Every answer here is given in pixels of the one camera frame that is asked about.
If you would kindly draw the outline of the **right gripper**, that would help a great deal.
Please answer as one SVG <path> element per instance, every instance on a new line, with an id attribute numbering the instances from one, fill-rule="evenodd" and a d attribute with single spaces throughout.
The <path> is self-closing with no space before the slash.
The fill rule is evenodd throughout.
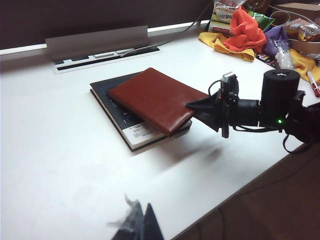
<path id="1" fill-rule="evenodd" d="M 258 129 L 248 128 L 259 125 L 259 101 L 239 98 L 239 82 L 233 72 L 222 76 L 219 98 L 209 96 L 188 102 L 185 107 L 193 110 L 193 117 L 214 131 L 218 132 L 219 129 L 222 129 L 223 138 L 229 137 L 229 127 L 233 129 L 239 127 L 241 132 L 259 132 Z M 222 123 L 216 117 L 218 114 L 222 117 Z"/>

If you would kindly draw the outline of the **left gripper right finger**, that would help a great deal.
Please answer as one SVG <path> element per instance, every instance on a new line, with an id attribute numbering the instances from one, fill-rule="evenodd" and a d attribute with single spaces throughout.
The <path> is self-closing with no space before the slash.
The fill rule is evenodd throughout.
<path id="1" fill-rule="evenodd" d="M 150 203 L 147 204 L 142 224 L 142 240 L 164 240 L 156 215 Z"/>

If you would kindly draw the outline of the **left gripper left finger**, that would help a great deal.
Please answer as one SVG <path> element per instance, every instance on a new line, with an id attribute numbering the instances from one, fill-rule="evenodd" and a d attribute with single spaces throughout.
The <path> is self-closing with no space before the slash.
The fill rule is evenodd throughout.
<path id="1" fill-rule="evenodd" d="M 143 223 L 144 214 L 139 200 L 130 200 L 127 194 L 124 194 L 125 202 L 129 205 L 125 217 L 116 222 L 110 222 L 109 225 L 117 227 L 112 240 L 139 240 L 140 230 Z"/>

